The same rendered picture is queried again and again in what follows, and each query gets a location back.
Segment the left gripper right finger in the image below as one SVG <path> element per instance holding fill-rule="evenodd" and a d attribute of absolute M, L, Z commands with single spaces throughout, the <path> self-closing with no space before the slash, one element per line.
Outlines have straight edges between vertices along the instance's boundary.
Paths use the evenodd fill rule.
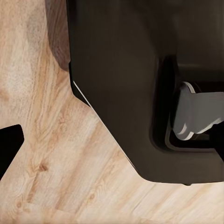
<path fill-rule="evenodd" d="M 210 132 L 209 140 L 224 162 L 224 126 L 214 124 Z"/>

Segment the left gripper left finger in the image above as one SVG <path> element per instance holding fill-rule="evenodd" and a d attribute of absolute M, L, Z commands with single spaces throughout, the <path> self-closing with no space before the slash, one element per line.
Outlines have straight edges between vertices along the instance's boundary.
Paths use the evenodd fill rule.
<path fill-rule="evenodd" d="M 0 130 L 0 180 L 24 143 L 20 124 Z"/>

